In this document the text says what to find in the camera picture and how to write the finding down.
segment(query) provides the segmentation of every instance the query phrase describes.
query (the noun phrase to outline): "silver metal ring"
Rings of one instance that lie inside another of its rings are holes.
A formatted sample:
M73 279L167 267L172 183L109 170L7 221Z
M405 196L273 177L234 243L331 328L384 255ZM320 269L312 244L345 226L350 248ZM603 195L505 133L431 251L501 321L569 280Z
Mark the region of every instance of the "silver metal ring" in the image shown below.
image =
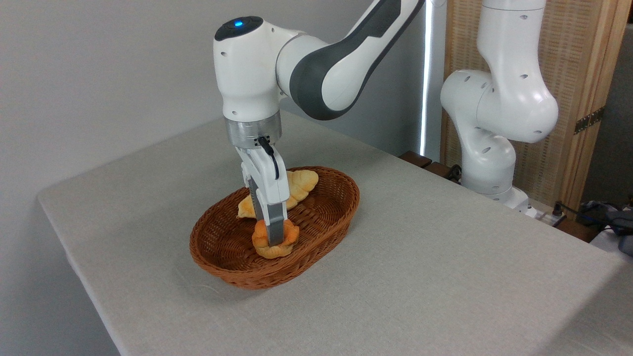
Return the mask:
M254 122L237 122L224 118L227 124L229 142L239 148L260 148L259 137L265 137L268 143L275 144L281 137L281 114L279 111L271 117Z

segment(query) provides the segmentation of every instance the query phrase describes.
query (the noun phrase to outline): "cable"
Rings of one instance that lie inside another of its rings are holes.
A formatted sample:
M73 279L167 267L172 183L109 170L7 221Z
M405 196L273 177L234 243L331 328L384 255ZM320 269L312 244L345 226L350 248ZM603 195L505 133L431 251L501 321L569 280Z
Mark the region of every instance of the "cable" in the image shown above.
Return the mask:
M554 210L556 210L556 205L558 205L559 207L562 207L562 208L564 208L565 210L568 210L568 211L570 211L570 212L572 212L572 213L574 213L574 214L578 215L579 217L582 217L583 219L587 219L587 220L590 220L590 221L595 221L595 222L597 222L597 223L599 223L599 224L602 224L602 225L609 225L609 226L611 226L611 227L617 227L618 229L622 229L622 230L624 230L624 231L631 231L631 228L630 228L630 227L628 227L628 226L622 226L622 225L614 224L614 223L612 223L612 222L607 222L607 221L604 221L604 220L596 219L596 218L594 218L594 217L590 217L590 216L588 216L588 215L585 215L585 214L583 214L583 213L581 213L581 212L578 212L578 211L576 211L576 210L574 210L574 209L572 209L572 208L570 208L570 207L566 206L565 204L563 204L563 203L562 203L562 202L560 202L560 201L557 201L557 202L555 203ZM619 218L619 219L620 219L620 220L626 220L626 221L633 221L633 219L626 219L626 218Z
M279 166L277 166L277 160L275 159L275 151L265 137L258 137L257 142L259 142L266 154L273 160L273 164L275 165L275 179L279 179Z

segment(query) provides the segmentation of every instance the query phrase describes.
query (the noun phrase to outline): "white wall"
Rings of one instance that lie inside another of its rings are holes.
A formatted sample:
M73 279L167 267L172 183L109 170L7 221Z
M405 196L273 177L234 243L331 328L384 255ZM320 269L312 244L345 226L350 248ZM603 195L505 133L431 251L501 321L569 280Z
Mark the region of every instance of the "white wall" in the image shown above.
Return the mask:
M225 20L259 15L333 42L370 2L1 2L0 355L116 354L41 189L220 118L211 39ZM391 153L417 148L421 18L329 125Z

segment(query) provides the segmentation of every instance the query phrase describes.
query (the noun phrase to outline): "table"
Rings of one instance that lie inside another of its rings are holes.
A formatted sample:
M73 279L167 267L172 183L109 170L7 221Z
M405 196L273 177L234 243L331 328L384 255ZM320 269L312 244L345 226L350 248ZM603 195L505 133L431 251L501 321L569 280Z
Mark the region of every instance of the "table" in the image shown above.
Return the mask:
M242 185L222 121L39 195L122 355L633 353L631 264L347 136L282 120L287 166L345 172L361 203L339 246L271 289L229 286L189 255L197 219Z

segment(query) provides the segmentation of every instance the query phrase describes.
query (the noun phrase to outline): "oval basket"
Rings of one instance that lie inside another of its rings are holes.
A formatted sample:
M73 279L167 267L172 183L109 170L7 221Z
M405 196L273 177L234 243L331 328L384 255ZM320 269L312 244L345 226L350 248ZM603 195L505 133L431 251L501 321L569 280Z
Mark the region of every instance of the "oval basket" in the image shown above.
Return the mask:
M237 204L248 188L233 192L209 208L191 232L194 261L210 274L246 289L263 289L290 281L338 245L347 234L358 203L358 186L342 172L321 166L289 170L315 171L319 180L308 197L288 211L299 226L299 241L286 257L267 260L251 241L256 220L237 218Z

